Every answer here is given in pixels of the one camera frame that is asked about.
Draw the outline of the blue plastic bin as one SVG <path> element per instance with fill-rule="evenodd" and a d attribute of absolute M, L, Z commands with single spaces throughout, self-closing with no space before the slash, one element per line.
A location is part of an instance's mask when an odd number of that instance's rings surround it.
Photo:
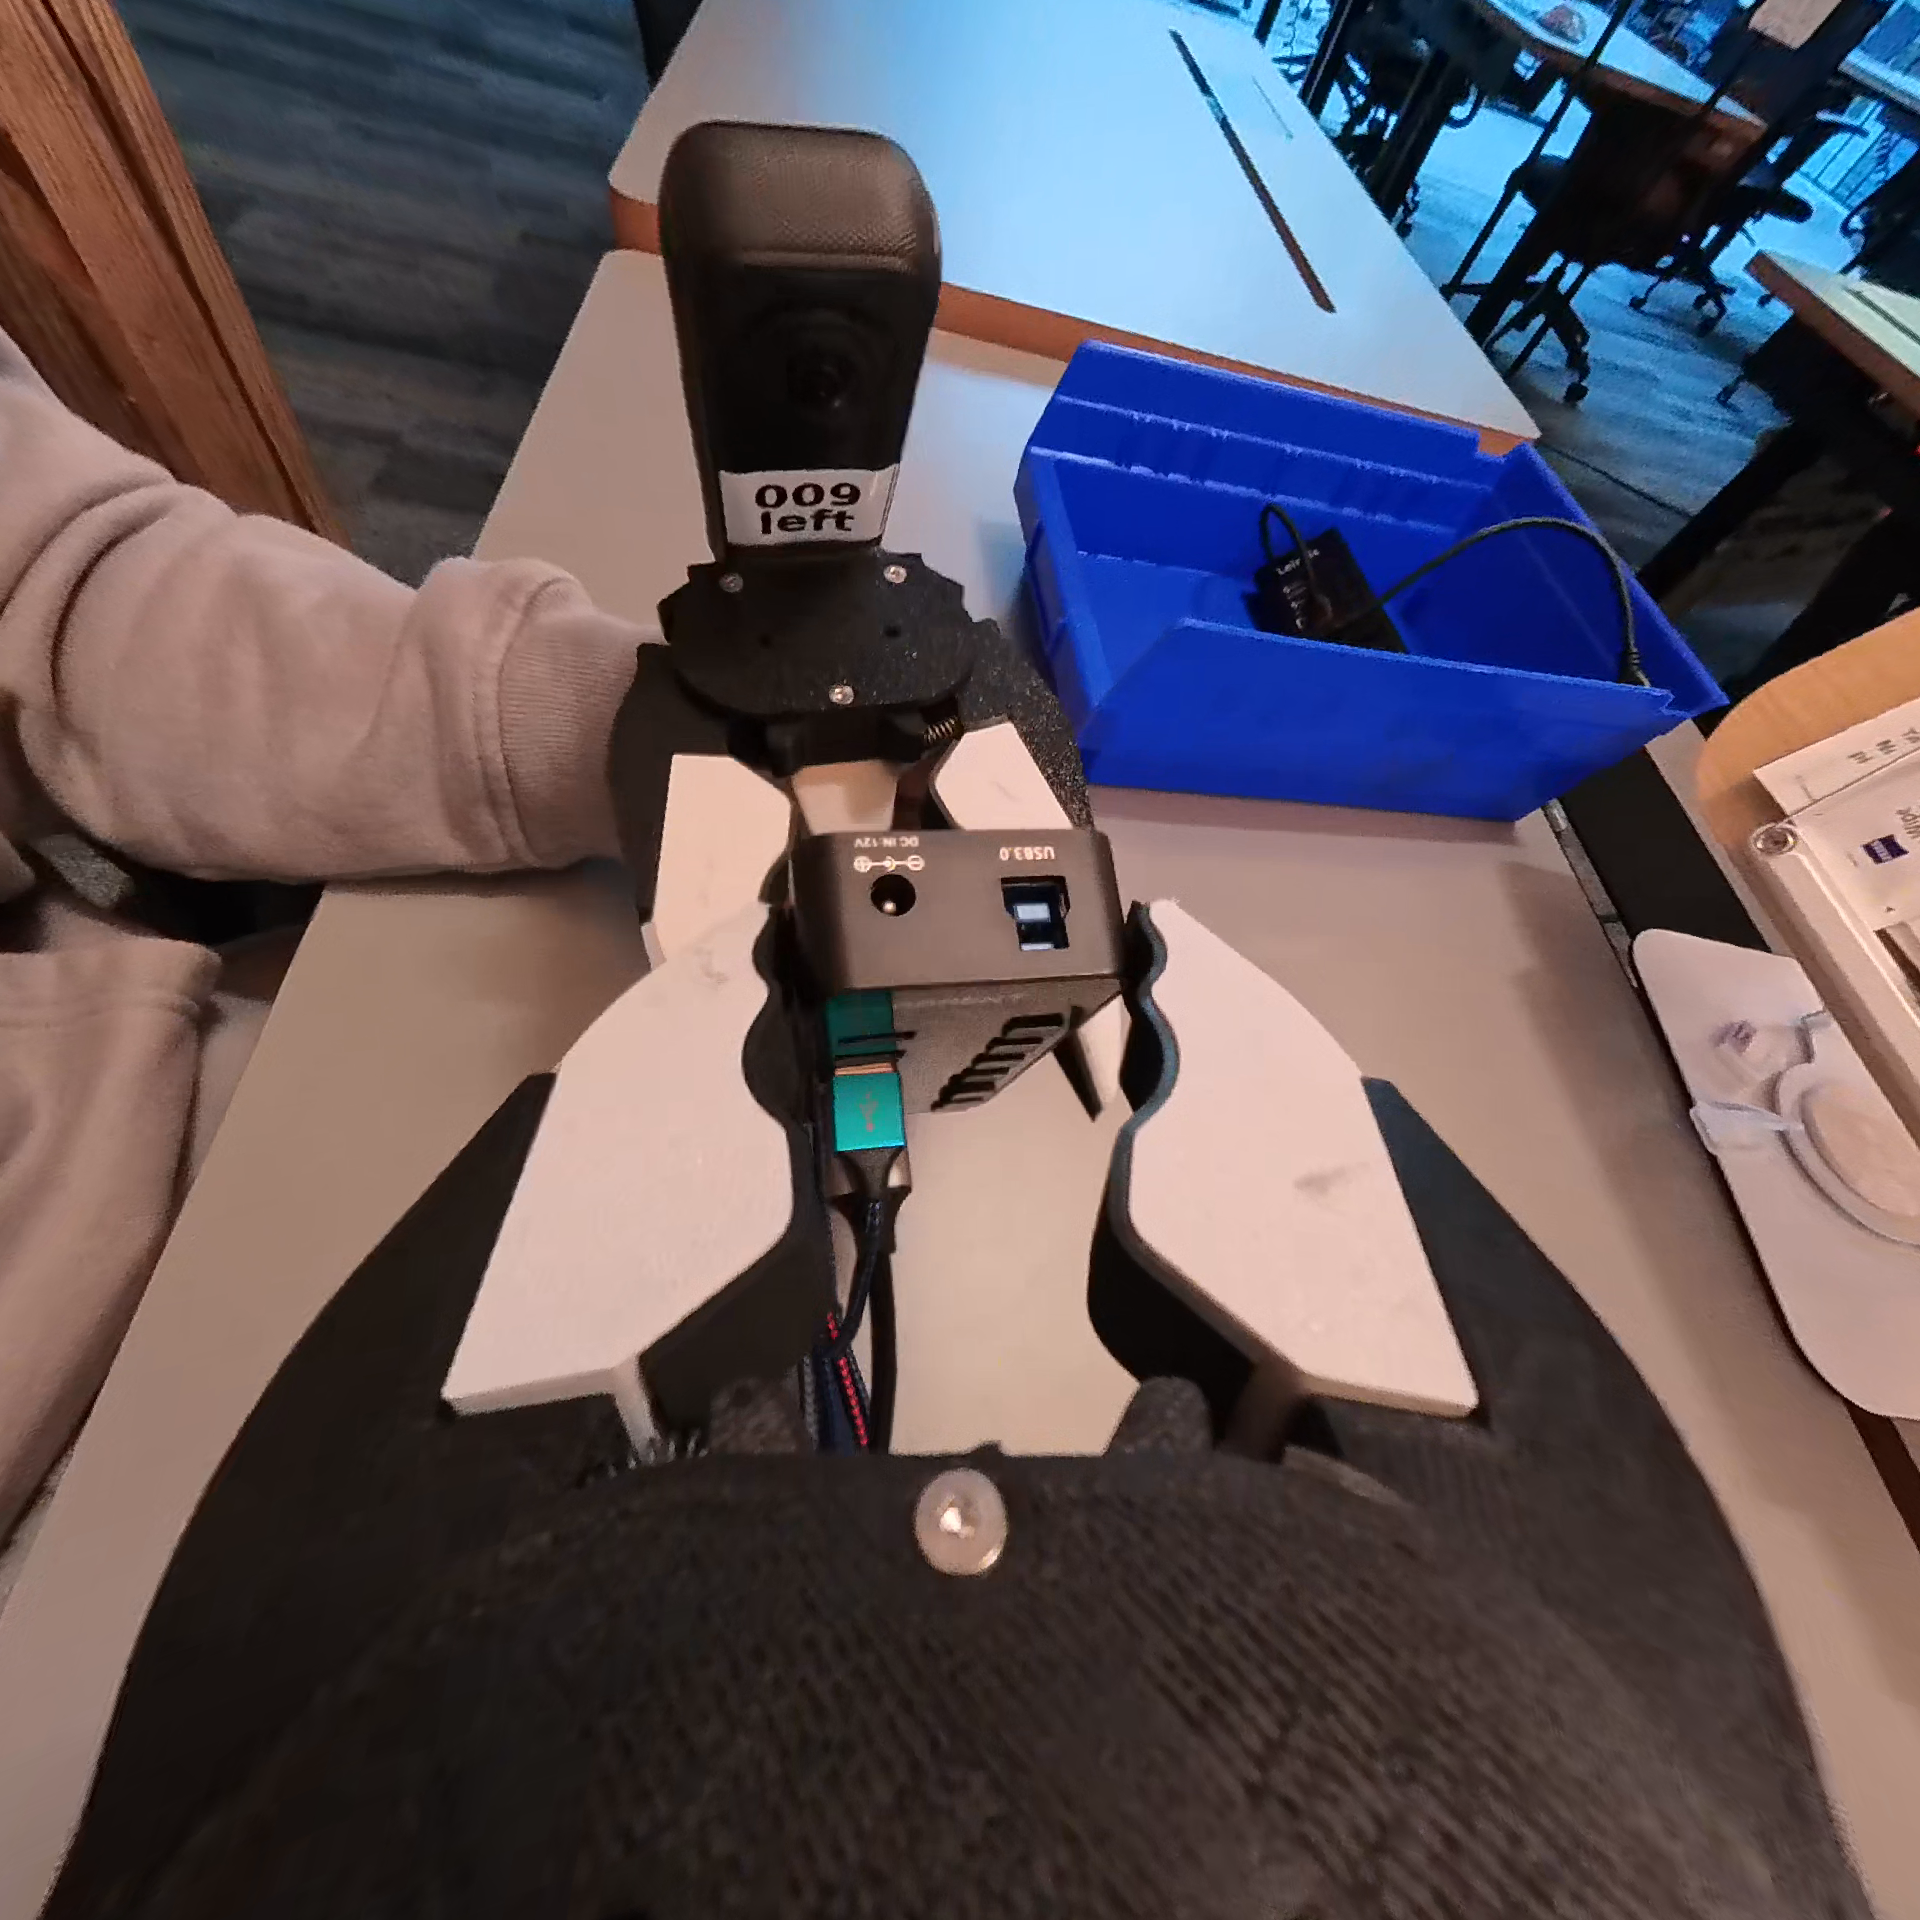
<path fill-rule="evenodd" d="M 1088 341 L 1014 505 L 1101 786 L 1516 821 L 1726 703 L 1541 455 L 1466 425 Z M 1406 655 L 1254 630 L 1266 520 L 1339 528 Z"/>

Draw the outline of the person's left forearm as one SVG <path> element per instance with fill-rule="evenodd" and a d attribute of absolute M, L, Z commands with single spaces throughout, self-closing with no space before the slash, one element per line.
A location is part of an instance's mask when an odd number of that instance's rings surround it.
<path fill-rule="evenodd" d="M 203 878 L 610 859 L 639 646 L 547 564 L 408 589 L 242 515 L 1 344 L 4 901 L 58 830 Z"/>

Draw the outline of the light wooden table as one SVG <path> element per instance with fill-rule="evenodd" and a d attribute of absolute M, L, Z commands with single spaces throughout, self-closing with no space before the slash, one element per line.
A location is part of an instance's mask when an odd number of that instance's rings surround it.
<path fill-rule="evenodd" d="M 1758 252 L 1745 275 L 1788 314 L 1788 329 L 1813 339 L 1815 359 L 1845 368 L 1866 396 L 1886 398 L 1917 418 L 1917 298 Z"/>

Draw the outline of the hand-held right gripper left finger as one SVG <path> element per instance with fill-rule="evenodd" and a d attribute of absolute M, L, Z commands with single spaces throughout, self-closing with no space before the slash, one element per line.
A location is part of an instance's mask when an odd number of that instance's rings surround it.
<path fill-rule="evenodd" d="M 835 1296 L 804 1049 L 753 902 L 617 998 L 555 1070 L 445 1377 L 456 1411 L 610 1399 L 701 1427 L 788 1374 Z"/>

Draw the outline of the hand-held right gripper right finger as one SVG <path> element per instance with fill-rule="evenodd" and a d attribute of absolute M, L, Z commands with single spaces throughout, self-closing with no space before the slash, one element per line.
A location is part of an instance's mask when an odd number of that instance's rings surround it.
<path fill-rule="evenodd" d="M 1469 1419 L 1479 1389 L 1355 1062 L 1181 905 L 1126 923 L 1126 1103 L 1089 1320 L 1219 1427 L 1307 1401 Z"/>

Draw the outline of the rounded wooden board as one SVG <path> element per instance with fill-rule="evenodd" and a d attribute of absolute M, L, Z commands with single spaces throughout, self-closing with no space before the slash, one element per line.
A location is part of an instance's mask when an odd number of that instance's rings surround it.
<path fill-rule="evenodd" d="M 1780 755 L 1916 701 L 1916 693 L 1916 614 L 1907 612 L 1764 684 L 1712 734 L 1695 775 L 1698 799 L 1715 842 L 1735 859 L 1735 867 L 1756 895 L 1758 887 L 1745 863 L 1745 839 L 1765 821 L 1782 819 L 1779 804 L 1760 788 L 1756 770 Z M 1899 1439 L 1868 1439 L 1866 1453 L 1894 1490 L 1899 1518 L 1916 1528 L 1916 1422 L 1855 1410 L 1884 1427 L 1902 1429 Z"/>

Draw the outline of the person's grey sweatshirt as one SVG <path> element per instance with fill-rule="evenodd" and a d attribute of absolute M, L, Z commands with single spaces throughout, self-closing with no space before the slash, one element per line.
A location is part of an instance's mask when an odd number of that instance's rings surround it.
<path fill-rule="evenodd" d="M 217 954 L 69 833 L 4 850 L 1 1534 L 110 1371 L 172 1230 Z"/>

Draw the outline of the white clip bar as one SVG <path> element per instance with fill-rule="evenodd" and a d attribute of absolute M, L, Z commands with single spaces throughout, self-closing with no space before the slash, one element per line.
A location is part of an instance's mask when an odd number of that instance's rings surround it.
<path fill-rule="evenodd" d="M 1745 863 L 1789 956 L 1916 1135 L 1916 883 L 1872 876 L 1858 847 L 1808 819 L 1758 826 Z"/>

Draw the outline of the black power adapter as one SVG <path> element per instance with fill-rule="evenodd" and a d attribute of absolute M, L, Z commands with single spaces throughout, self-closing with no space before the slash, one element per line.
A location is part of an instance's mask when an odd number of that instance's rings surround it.
<path fill-rule="evenodd" d="M 1360 572 L 1344 536 L 1323 534 L 1284 541 L 1275 521 L 1261 531 L 1261 559 L 1241 608 L 1268 636 L 1332 643 L 1371 655 L 1406 655 L 1406 643 Z"/>

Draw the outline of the packaged white face mask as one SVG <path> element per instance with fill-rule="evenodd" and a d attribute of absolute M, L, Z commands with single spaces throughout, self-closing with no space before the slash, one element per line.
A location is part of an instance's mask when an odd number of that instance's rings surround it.
<path fill-rule="evenodd" d="M 1801 967 L 1670 930 L 1632 963 L 1786 1331 L 1846 1403 L 1917 1420 L 1917 1147 Z"/>

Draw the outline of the printed instruction sheet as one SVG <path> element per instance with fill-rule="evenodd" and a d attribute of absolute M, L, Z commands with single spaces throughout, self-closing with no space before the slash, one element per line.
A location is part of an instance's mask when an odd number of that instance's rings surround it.
<path fill-rule="evenodd" d="M 1788 829 L 1795 830 L 1796 850 L 1803 862 L 1809 863 L 1858 925 L 1877 935 L 1909 972 L 1916 972 L 1917 917 L 1916 920 L 1899 925 L 1875 925 L 1861 918 L 1848 898 L 1841 895 L 1829 876 L 1824 876 L 1811 862 L 1809 847 L 1801 843 L 1795 829 L 1795 814 L 1801 808 L 1861 782 L 1868 786 L 1902 786 L 1916 790 L 1917 801 L 1917 701 L 1902 703 L 1899 706 L 1886 710 L 1884 714 L 1835 735 L 1780 755 L 1764 764 L 1756 770 L 1756 780 L 1765 794 L 1779 804 Z"/>

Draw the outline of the lens wipe packet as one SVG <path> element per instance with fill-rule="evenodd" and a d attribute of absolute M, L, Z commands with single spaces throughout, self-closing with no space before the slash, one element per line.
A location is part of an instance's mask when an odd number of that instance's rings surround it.
<path fill-rule="evenodd" d="M 1861 918 L 1875 925 L 1916 920 L 1916 790 L 1861 782 L 1801 808 L 1795 829 Z"/>

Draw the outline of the black docking box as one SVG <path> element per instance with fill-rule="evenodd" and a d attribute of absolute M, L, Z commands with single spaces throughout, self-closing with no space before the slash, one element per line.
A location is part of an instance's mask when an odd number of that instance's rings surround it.
<path fill-rule="evenodd" d="M 904 1116 L 992 1101 L 1121 995 L 1099 830 L 806 835 L 785 901 L 829 1066 L 888 1072 Z"/>

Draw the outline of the wooden door frame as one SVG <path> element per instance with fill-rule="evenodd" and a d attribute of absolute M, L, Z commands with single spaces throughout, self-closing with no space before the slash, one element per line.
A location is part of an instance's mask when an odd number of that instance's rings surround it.
<path fill-rule="evenodd" d="M 113 5 L 1 7 L 1 324 L 117 443 L 342 543 Z"/>

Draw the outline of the black office chair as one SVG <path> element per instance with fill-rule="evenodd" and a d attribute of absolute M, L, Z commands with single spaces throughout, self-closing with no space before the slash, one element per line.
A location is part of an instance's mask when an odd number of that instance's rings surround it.
<path fill-rule="evenodd" d="M 1596 222 L 1601 188 L 1596 161 L 1580 142 L 1568 156 L 1533 156 L 1507 180 L 1512 197 L 1530 210 L 1520 236 L 1486 283 L 1457 284 L 1449 292 L 1475 295 L 1466 332 L 1491 351 L 1504 332 L 1528 330 L 1512 361 L 1518 371 L 1544 339 L 1556 339 L 1564 365 L 1564 406 L 1589 392 L 1589 330 L 1573 309 L 1582 284 L 1596 270 Z"/>
<path fill-rule="evenodd" d="M 1843 119 L 1818 105 L 1789 110 L 1748 156 L 1702 188 L 1702 197 L 1681 219 L 1678 240 L 1658 255 L 1642 290 L 1626 302 L 1626 309 L 1645 313 L 1655 292 L 1684 283 L 1695 290 L 1693 310 L 1700 314 L 1695 330 L 1700 336 L 1710 334 L 1735 299 L 1735 284 L 1717 273 L 1726 248 L 1758 220 L 1789 227 L 1809 222 L 1811 200 L 1795 190 L 1792 180 L 1829 139 L 1846 133 Z"/>

